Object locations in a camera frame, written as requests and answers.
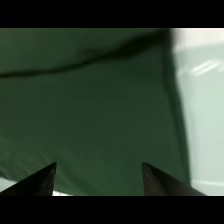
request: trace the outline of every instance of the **green cloth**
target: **green cloth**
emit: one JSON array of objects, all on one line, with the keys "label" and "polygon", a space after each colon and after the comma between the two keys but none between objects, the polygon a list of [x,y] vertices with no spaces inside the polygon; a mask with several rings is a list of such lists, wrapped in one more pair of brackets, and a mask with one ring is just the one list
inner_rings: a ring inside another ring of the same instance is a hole
[{"label": "green cloth", "polygon": [[55,190],[143,195],[141,163],[188,182],[169,29],[0,29],[0,176],[57,162]]}]

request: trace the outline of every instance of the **dark green fabric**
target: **dark green fabric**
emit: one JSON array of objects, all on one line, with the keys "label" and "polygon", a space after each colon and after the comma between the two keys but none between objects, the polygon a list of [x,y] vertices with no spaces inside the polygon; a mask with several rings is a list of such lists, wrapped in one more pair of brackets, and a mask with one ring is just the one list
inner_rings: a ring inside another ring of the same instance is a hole
[{"label": "dark green fabric", "polygon": [[143,195],[141,163],[187,182],[168,29],[1,29],[0,175],[56,161],[56,190]]}]

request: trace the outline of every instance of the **dark crease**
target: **dark crease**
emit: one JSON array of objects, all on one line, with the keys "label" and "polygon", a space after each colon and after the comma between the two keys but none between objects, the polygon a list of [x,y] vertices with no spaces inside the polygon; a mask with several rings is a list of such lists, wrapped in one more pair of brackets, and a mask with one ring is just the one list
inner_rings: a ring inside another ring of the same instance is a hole
[{"label": "dark crease", "polygon": [[87,59],[78,64],[74,63],[71,65],[66,65],[66,66],[53,68],[53,69],[0,73],[0,78],[16,78],[16,77],[29,78],[29,77],[33,77],[37,75],[52,75],[52,74],[68,72],[71,70],[81,69],[96,62],[129,59],[147,51],[148,48],[150,48],[151,46],[153,46],[155,43],[157,43],[160,40],[160,38],[163,36],[161,35],[161,33],[163,32],[166,32],[166,29],[157,31],[153,34],[149,33],[149,34],[144,34],[144,35],[134,37],[131,40],[127,41],[126,43],[121,44],[121,46],[119,46],[117,49],[115,49],[112,52]]}]

